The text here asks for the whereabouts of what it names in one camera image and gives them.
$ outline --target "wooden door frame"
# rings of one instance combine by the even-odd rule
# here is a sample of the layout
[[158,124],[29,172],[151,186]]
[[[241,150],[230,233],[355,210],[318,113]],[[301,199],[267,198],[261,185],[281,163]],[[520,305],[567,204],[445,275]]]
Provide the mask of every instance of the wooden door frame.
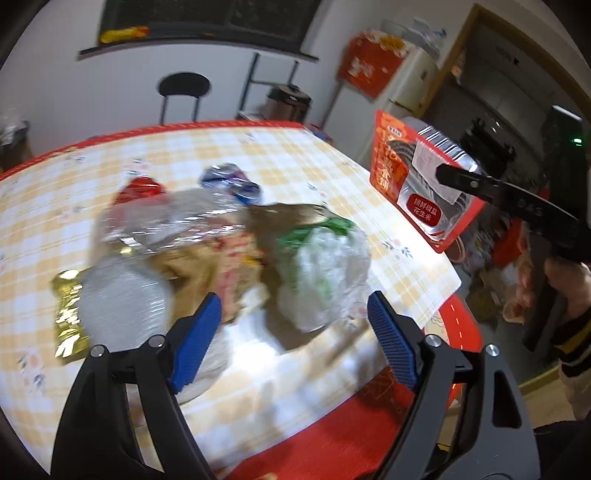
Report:
[[451,72],[458,57],[466,47],[470,35],[479,25],[489,27],[491,30],[502,35],[532,60],[538,63],[572,98],[587,120],[591,121],[591,98],[589,98],[587,93],[572,75],[550,53],[543,49],[537,42],[532,40],[525,32],[479,4],[474,4],[472,10],[470,10],[462,30],[460,30],[456,42],[453,44],[443,67],[431,83],[427,96],[422,101],[421,105],[413,112],[413,116],[416,118],[422,118],[423,115],[425,115],[433,103],[433,100],[435,100],[435,97],[439,93],[440,88],[445,83],[447,75]]

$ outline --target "chair leg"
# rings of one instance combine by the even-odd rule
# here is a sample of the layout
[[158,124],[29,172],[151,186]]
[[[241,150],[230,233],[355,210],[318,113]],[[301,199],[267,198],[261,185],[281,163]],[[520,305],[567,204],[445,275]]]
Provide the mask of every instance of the chair leg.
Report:
[[193,122],[197,121],[197,111],[199,110],[199,100],[201,100],[201,97],[197,97],[195,99],[195,108],[193,109]]
[[168,97],[164,97],[162,102],[162,109],[160,110],[160,125],[164,125],[164,114],[166,113],[166,107],[168,105]]

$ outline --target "tablecloth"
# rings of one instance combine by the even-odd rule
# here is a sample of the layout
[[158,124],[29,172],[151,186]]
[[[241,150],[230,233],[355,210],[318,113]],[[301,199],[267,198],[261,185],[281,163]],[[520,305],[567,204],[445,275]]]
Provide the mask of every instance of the tablecloth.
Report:
[[[195,187],[204,168],[236,163],[264,202],[322,203],[350,218],[371,246],[370,287],[425,326],[458,288],[437,255],[369,184],[369,173],[295,124],[217,122],[151,127],[88,140],[0,177],[0,407],[49,469],[61,410],[82,361],[54,358],[50,280],[87,268],[95,220],[127,182],[146,173],[169,190]],[[288,438],[349,398],[384,366],[366,322],[337,322],[294,345],[254,311],[228,327],[230,367],[182,406],[212,467]],[[135,419],[149,465],[147,428]]]

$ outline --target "white refrigerator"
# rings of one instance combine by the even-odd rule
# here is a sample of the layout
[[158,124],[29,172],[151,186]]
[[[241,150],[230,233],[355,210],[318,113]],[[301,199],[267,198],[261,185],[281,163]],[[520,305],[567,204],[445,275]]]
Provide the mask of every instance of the white refrigerator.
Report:
[[437,72],[435,61],[416,47],[376,99],[371,99],[348,82],[342,82],[324,124],[324,132],[333,138],[338,150],[369,169],[376,111],[383,110],[397,118],[412,115]]

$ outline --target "window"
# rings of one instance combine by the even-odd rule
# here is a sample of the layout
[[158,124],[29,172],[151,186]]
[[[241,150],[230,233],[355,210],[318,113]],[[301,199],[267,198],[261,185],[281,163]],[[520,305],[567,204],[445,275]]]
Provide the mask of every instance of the window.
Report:
[[201,38],[299,53],[320,0],[107,0],[100,31],[147,26],[148,39]]

